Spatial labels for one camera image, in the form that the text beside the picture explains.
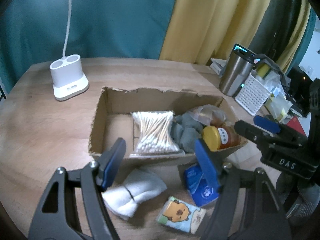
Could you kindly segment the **blue Vinda tissue pack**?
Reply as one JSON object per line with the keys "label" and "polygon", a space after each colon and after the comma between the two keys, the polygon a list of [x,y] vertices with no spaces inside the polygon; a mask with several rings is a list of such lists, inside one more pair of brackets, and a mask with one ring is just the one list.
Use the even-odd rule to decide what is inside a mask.
{"label": "blue Vinda tissue pack", "polygon": [[193,164],[183,172],[185,187],[198,207],[204,207],[215,202],[219,194],[208,185],[199,164]]}

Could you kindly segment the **stainless steel tumbler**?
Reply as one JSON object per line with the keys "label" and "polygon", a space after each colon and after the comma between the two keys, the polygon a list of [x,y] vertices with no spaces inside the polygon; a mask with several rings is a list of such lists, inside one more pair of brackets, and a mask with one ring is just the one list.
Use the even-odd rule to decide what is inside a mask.
{"label": "stainless steel tumbler", "polygon": [[234,97],[240,90],[241,85],[249,76],[254,67],[255,53],[235,44],[226,65],[223,68],[223,75],[219,84],[219,90],[226,96]]}

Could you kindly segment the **teal curtain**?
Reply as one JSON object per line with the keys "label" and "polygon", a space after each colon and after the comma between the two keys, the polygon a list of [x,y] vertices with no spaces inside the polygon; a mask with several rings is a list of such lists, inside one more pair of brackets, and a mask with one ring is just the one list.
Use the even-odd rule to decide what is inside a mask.
{"label": "teal curtain", "polygon": [[1,0],[7,92],[36,63],[63,54],[158,59],[176,0]]}

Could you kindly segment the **white perforated basket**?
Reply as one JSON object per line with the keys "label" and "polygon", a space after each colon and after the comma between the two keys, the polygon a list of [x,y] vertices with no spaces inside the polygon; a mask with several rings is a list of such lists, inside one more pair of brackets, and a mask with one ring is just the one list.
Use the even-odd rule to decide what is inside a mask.
{"label": "white perforated basket", "polygon": [[235,101],[251,116],[255,116],[265,101],[269,98],[271,92],[256,79],[249,74],[246,81],[242,84],[239,93],[235,97]]}

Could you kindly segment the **torn cardboard box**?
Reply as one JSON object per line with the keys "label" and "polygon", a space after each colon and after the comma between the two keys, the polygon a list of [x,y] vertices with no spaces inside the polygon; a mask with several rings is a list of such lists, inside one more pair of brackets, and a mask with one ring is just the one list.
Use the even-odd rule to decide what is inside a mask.
{"label": "torn cardboard box", "polygon": [[123,166],[156,163],[178,165],[194,161],[196,158],[193,153],[156,157],[131,156],[139,138],[139,128],[131,114],[137,111],[174,111],[176,114],[183,114],[202,105],[219,107],[233,124],[238,120],[235,110],[220,95],[197,94],[187,90],[120,90],[105,87],[100,94],[92,121],[88,152],[93,157],[99,157],[105,150],[109,150],[118,138],[123,138],[126,142],[126,152],[121,162]]}

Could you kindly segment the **yellow green sponge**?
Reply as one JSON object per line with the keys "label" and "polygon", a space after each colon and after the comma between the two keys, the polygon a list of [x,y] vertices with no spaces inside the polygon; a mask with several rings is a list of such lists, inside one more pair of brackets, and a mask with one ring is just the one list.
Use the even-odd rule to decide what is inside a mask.
{"label": "yellow green sponge", "polygon": [[261,78],[264,78],[270,72],[270,70],[271,68],[267,64],[263,63],[257,68],[257,75]]}

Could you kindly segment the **grey knitted socks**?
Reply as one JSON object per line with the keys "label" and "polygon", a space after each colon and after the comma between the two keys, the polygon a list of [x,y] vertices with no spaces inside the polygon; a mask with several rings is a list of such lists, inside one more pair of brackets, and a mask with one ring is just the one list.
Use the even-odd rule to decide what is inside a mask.
{"label": "grey knitted socks", "polygon": [[203,124],[187,112],[174,117],[170,135],[182,151],[194,153],[195,141],[201,138],[203,128]]}

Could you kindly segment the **yellow lid jar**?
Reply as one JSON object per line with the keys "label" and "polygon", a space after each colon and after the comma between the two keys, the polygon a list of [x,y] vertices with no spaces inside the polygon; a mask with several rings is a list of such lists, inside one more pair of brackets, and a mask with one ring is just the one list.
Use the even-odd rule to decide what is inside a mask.
{"label": "yellow lid jar", "polygon": [[241,141],[240,135],[229,126],[206,126],[202,131],[202,139],[212,152],[238,146]]}

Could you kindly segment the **yellow curtain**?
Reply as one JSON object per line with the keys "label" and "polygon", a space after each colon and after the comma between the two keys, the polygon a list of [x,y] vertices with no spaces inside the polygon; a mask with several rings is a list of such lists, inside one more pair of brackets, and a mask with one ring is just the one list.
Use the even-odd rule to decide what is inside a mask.
{"label": "yellow curtain", "polygon": [[176,0],[161,60],[207,64],[249,46],[271,0]]}

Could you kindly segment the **cotton swab bag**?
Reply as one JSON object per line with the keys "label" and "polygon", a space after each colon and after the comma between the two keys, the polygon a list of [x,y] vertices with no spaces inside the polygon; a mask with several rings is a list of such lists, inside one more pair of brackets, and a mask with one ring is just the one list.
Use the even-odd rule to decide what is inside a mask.
{"label": "cotton swab bag", "polygon": [[130,154],[132,158],[185,155],[184,150],[172,139],[170,132],[173,111],[138,111],[131,113],[139,128],[139,138]]}

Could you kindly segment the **white socks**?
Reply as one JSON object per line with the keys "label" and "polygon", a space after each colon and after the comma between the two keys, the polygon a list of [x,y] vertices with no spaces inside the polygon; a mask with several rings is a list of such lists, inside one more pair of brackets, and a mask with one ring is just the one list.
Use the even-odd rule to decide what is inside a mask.
{"label": "white socks", "polygon": [[143,202],[159,196],[167,189],[165,182],[155,173],[134,169],[115,188],[102,193],[106,207],[123,220],[132,218]]}

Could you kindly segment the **clear plastic snack bag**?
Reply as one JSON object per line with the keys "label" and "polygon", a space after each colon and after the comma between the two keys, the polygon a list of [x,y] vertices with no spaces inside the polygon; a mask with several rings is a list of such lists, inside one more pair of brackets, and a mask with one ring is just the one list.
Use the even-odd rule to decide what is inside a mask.
{"label": "clear plastic snack bag", "polygon": [[194,120],[204,126],[232,126],[233,123],[227,118],[225,111],[213,105],[203,105],[187,111]]}

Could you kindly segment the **red box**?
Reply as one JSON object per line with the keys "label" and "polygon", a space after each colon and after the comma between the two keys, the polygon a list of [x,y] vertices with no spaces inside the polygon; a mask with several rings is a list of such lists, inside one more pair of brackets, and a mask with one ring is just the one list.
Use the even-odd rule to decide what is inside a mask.
{"label": "red box", "polygon": [[306,136],[306,133],[304,132],[304,129],[296,116],[292,117],[286,125]]}

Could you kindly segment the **white desk lamp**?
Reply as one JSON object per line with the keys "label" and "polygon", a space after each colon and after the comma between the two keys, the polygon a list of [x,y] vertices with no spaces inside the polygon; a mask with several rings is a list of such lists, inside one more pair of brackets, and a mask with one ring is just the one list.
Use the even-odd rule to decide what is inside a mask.
{"label": "white desk lamp", "polygon": [[68,15],[62,57],[49,66],[53,80],[53,93],[57,101],[66,101],[89,89],[89,81],[82,70],[81,56],[67,55],[66,49],[71,28],[72,0],[68,0]]}

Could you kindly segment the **black monitor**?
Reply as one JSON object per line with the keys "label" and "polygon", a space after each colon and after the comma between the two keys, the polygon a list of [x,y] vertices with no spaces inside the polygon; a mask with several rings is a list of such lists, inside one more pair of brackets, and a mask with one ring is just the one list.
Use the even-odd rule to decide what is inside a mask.
{"label": "black monitor", "polygon": [[287,95],[293,103],[292,108],[301,116],[306,117],[310,112],[310,85],[313,81],[308,77],[306,72],[302,71],[299,67],[293,67],[287,77],[291,79]]}

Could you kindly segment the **cartoon tissue pack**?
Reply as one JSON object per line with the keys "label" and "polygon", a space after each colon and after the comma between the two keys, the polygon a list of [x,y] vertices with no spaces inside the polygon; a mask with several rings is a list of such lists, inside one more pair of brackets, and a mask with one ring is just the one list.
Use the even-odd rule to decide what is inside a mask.
{"label": "cartoon tissue pack", "polygon": [[195,234],[206,212],[206,209],[170,196],[158,214],[156,221],[164,226]]}

